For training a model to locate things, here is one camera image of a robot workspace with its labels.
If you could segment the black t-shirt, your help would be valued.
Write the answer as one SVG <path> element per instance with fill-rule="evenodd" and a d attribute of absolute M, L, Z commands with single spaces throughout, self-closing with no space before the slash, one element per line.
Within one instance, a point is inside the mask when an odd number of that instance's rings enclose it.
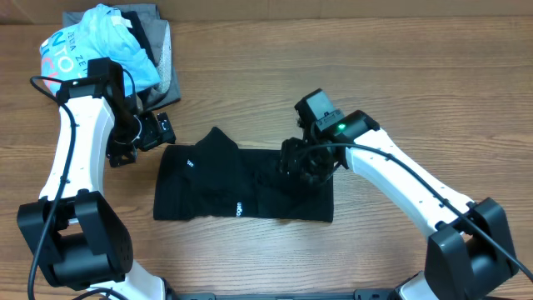
<path fill-rule="evenodd" d="M 277 150 L 240 149 L 218 127 L 192 146 L 171 145 L 162 155 L 153 217 L 332 222 L 333 183 L 311 185 L 282 174 L 279 158 Z"/>

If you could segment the folded grey garment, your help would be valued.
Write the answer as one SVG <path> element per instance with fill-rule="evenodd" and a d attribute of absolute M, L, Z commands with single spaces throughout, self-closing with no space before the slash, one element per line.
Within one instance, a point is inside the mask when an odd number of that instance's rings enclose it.
<path fill-rule="evenodd" d="M 109 6 L 121 12 L 137 12 L 144 31 L 151 44 L 155 67 L 161 81 L 143 91 L 133 91 L 128 98 L 128 106 L 135 114 L 151 112 L 181 100 L 177 72 L 172 62 L 172 39 L 170 24 L 160 17 L 154 4 L 128 4 Z M 85 12 L 65 12 L 62 15 L 63 28 L 79 23 Z"/>

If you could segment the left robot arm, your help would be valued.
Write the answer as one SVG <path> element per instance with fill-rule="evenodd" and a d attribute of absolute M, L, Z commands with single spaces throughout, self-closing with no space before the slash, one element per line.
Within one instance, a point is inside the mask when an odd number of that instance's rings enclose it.
<path fill-rule="evenodd" d="M 23 204 L 17 225 L 33 260 L 27 295 L 42 273 L 52 287 L 67 287 L 104 299 L 174 299 L 162 277 L 150 274 L 133 257 L 126 226 L 104 197 L 104 164 L 134 163 L 139 151 L 175 134 L 162 112 L 141 112 L 126 96 L 131 74 L 108 57 L 92 59 L 83 78 L 62 80 L 49 93 L 59 107 L 60 133 L 47 182 L 36 202 Z"/>

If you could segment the folded black garment in stack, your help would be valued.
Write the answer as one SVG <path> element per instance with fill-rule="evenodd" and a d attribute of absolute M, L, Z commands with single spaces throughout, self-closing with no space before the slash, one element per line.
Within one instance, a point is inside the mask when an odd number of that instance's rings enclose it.
<path fill-rule="evenodd" d="M 147 38 L 147 35 L 144 31 L 144 28 L 142 26 L 141 20 L 138 17 L 137 12 L 134 12 L 134 11 L 121 12 L 121 15 L 123 18 L 125 18 L 131 23 L 132 27 L 129 28 L 128 31 L 138 41 L 141 48 L 146 51 L 147 56 L 149 60 L 152 62 L 152 64 L 155 64 L 155 58 L 153 55 L 151 44 L 149 43 L 149 40 Z"/>

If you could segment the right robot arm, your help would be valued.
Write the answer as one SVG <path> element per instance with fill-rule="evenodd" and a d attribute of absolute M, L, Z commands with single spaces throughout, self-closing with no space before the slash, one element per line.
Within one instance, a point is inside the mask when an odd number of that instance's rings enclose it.
<path fill-rule="evenodd" d="M 394 288 L 356 299 L 482 299 L 519 269 L 506 213 L 495 200 L 475 202 L 433 177 L 361 110 L 344 114 L 317 89 L 295 106 L 301 138 L 281 146 L 280 171 L 311 187 L 339 168 L 372 183 L 426 239 L 422 271 Z"/>

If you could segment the light blue printed t-shirt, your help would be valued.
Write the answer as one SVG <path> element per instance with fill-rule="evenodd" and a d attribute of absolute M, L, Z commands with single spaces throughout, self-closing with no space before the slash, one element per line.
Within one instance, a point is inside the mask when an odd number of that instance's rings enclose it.
<path fill-rule="evenodd" d="M 132 29 L 119 9 L 99 4 L 41 44 L 41 74 L 61 81 L 85 78 L 91 60 L 110 58 L 130 72 L 123 80 L 126 95 L 151 88 L 161 78 Z"/>

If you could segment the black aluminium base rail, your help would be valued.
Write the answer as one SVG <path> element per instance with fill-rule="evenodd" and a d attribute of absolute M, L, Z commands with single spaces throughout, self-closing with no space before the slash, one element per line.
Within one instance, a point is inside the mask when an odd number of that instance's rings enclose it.
<path fill-rule="evenodd" d="M 177 300 L 392 300 L 400 299 L 394 289 L 357 289 L 353 292 L 311 292 L 216 295 L 212 292 L 176 294 Z"/>

